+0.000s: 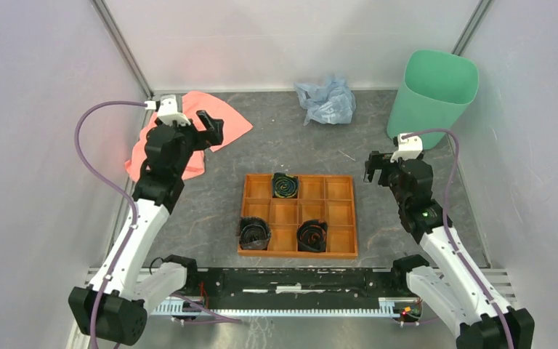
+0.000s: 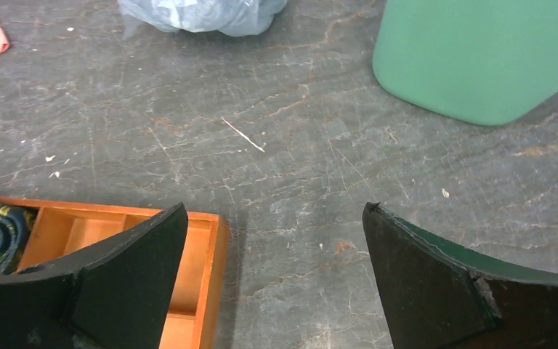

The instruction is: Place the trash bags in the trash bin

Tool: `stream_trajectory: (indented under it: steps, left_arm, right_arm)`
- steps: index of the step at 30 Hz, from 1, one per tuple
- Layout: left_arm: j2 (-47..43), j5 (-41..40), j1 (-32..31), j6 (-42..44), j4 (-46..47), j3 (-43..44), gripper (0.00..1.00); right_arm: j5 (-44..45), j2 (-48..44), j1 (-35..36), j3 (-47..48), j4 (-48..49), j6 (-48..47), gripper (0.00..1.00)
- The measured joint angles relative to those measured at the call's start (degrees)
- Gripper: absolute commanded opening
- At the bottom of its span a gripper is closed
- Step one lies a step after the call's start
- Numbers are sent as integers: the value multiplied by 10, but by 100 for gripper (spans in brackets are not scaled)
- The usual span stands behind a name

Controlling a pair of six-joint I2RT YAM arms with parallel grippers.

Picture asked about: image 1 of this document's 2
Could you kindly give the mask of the translucent blue plastic trash bag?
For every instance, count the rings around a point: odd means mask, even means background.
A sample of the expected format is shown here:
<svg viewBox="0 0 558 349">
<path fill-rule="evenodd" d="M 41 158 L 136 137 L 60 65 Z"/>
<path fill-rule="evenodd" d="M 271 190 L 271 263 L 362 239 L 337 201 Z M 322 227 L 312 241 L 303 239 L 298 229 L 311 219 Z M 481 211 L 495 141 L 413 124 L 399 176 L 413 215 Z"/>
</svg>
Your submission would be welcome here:
<svg viewBox="0 0 558 349">
<path fill-rule="evenodd" d="M 347 80 L 327 76 L 321 85 L 294 83 L 300 106 L 306 110 L 304 125 L 350 124 L 356 109 L 355 96 Z"/>
</svg>

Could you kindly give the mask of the green plastic trash bin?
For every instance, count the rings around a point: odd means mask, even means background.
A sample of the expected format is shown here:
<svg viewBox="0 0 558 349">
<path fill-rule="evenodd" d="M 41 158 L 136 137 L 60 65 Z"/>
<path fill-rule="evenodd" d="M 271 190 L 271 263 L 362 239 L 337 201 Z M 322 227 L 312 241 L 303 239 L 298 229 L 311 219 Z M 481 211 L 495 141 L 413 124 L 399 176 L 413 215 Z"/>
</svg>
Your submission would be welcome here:
<svg viewBox="0 0 558 349">
<path fill-rule="evenodd" d="M 479 84 L 479 71 L 471 60 L 437 50 L 415 51 L 392 106 L 388 136 L 450 129 L 474 101 Z"/>
</svg>

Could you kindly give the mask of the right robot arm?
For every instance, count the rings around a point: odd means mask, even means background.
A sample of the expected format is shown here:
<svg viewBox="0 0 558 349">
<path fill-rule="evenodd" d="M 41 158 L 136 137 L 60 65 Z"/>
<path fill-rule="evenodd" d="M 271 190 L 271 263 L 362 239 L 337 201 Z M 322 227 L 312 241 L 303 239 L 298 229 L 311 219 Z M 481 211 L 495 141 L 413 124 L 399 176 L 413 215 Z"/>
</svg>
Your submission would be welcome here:
<svg viewBox="0 0 558 349">
<path fill-rule="evenodd" d="M 397 202 L 401 225 L 433 259 L 437 275 L 418 254 L 395 260 L 392 291 L 420 297 L 452 331 L 457 348 L 531 348 L 535 321 L 525 308 L 514 308 L 486 279 L 432 197 L 432 167 L 421 156 L 394 158 L 373 151 L 365 161 L 366 182 L 378 184 Z"/>
</svg>

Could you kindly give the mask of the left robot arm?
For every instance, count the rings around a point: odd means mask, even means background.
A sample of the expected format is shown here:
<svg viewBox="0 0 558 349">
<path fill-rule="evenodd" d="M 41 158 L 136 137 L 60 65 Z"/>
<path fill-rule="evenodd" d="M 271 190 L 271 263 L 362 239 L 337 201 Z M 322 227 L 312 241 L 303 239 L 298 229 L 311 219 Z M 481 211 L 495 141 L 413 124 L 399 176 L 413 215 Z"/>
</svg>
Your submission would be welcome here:
<svg viewBox="0 0 558 349">
<path fill-rule="evenodd" d="M 221 145 L 224 122 L 199 110 L 203 124 L 197 129 L 189 119 L 158 118 L 146 134 L 145 159 L 133 194 L 124 197 L 129 213 L 116 242 L 88 286 L 72 289 L 68 304 L 91 348 L 98 340 L 134 345 L 146 327 L 150 313 L 178 292 L 194 294 L 199 277 L 193 259 L 168 256 L 144 281 L 138 277 L 159 230 L 173 212 L 185 186 L 182 176 L 196 151 Z"/>
</svg>

